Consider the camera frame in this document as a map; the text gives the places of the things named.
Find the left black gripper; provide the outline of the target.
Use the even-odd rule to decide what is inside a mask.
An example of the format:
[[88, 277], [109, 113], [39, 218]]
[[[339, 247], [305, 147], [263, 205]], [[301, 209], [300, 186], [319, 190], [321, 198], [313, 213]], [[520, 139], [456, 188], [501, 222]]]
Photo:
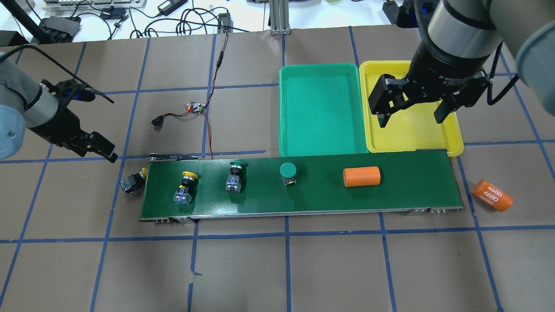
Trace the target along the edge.
[[118, 158], [114, 152], [115, 145], [98, 132], [87, 133], [82, 130], [81, 121], [69, 109], [55, 114], [41, 126], [28, 129], [47, 142], [71, 150], [81, 157], [87, 153], [96, 153], [111, 163]]

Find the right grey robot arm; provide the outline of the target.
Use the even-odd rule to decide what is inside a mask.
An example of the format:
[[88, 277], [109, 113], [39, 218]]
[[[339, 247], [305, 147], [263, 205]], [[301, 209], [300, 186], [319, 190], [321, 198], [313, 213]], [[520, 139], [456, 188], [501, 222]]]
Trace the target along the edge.
[[[492, 97], [490, 75], [483, 69], [503, 45], [512, 53], [516, 75]], [[554, 114], [554, 2], [552, 0], [440, 0], [401, 79], [382, 74], [368, 98], [379, 126], [415, 104], [438, 101], [437, 123], [460, 107], [473, 107], [487, 93], [496, 104], [521, 80]]]

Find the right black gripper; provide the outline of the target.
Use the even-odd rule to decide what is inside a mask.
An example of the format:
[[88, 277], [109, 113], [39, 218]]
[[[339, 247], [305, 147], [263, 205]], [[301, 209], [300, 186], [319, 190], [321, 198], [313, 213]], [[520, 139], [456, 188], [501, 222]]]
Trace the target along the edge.
[[491, 79], [483, 64], [486, 57], [461, 58], [449, 55], [430, 40], [420, 43], [402, 78], [382, 74], [368, 97], [371, 114], [378, 116], [380, 128], [385, 128], [391, 115], [416, 104], [440, 104], [434, 111], [437, 124], [461, 107], [473, 107]]

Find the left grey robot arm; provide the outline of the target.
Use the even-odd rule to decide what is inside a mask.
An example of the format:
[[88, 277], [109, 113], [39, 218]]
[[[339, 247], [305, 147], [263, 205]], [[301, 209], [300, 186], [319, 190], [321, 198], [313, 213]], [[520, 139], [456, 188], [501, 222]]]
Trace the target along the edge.
[[93, 101], [99, 95], [76, 78], [37, 82], [1, 53], [1, 158], [16, 154], [30, 130], [80, 157], [95, 153], [114, 163], [115, 145], [99, 132], [82, 130], [80, 119], [68, 108], [71, 101]]

